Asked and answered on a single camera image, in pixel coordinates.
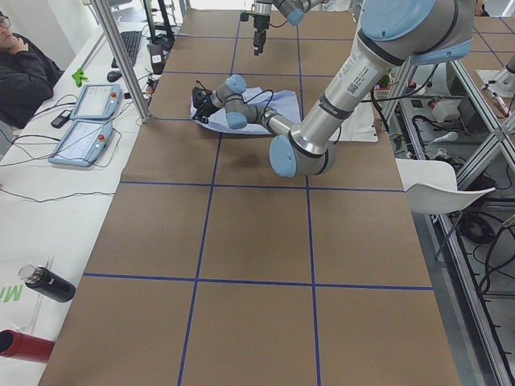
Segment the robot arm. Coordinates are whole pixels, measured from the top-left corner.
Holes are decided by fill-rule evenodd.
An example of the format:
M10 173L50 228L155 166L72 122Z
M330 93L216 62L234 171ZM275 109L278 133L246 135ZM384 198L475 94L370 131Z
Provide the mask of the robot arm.
M207 122L224 109L230 129L262 125L275 136L270 165L277 175L322 174L336 160L331 136L388 69L406 60L439 64L470 52L475 9L474 1L367 1L351 54L301 122L289 121L268 105L245 102L246 82L239 75L213 91L194 89L194 119Z
M270 14L273 7L285 18L287 23L297 26L309 10L323 3L326 3L326 1L254 1L251 11L241 13L241 21L244 20L245 15L253 18L253 27L255 29L253 35L253 54L260 55L263 53L266 43L266 32L270 27Z

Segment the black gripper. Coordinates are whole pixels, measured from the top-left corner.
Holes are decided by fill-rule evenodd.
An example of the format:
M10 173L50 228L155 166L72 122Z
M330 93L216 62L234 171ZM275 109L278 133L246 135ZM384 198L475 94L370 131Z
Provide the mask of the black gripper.
M208 119L220 110L209 98L201 98L195 101L195 109L195 120L200 122L208 122Z
M269 16L264 14L255 14L253 16L253 27L255 29L253 35L254 55L260 55L262 48L266 43L266 32L269 29Z

